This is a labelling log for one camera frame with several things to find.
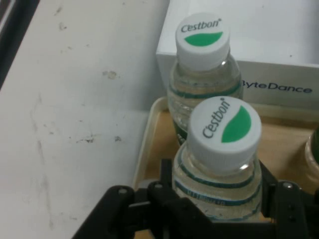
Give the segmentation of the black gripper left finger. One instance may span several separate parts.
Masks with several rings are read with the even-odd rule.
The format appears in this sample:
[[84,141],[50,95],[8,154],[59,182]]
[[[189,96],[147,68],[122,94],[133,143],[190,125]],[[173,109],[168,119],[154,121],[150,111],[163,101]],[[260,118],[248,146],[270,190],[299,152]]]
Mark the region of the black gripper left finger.
[[207,239],[212,223],[172,188],[172,160],[160,163],[160,179],[146,189],[113,186],[77,230],[75,239],[132,239],[150,230],[157,239]]

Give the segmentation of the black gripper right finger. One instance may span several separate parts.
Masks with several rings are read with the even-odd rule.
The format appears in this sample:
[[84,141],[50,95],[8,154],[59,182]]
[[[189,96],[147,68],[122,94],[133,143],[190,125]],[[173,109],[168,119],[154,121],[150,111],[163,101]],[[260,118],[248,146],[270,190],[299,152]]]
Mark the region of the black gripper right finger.
[[277,180],[260,163],[261,213],[270,223],[251,223],[250,239],[317,239],[319,237],[319,191],[305,192],[298,184]]

